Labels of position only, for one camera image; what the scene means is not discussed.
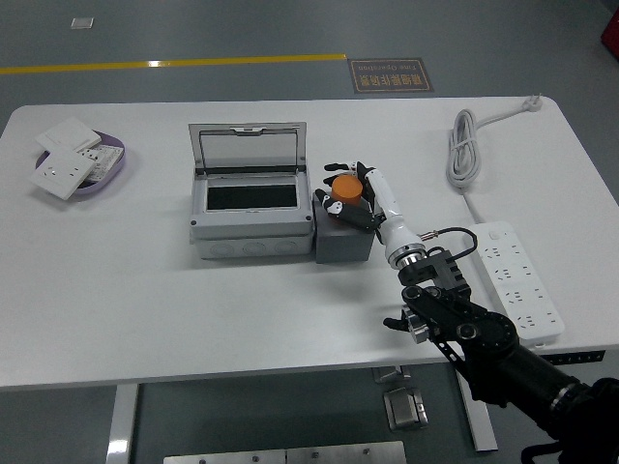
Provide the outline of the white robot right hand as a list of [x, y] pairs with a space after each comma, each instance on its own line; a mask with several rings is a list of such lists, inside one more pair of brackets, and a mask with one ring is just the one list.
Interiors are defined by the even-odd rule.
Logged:
[[[424, 258], [426, 249], [422, 239], [405, 224], [396, 197], [378, 169], [365, 166], [361, 161], [329, 163], [324, 169], [336, 173], [323, 180], [332, 192], [318, 188], [315, 194], [330, 217], [357, 229], [375, 232], [393, 269], [397, 269], [406, 258], [413, 261]], [[361, 182], [361, 196], [370, 204], [369, 211], [335, 198], [333, 191], [338, 174], [352, 175]]]

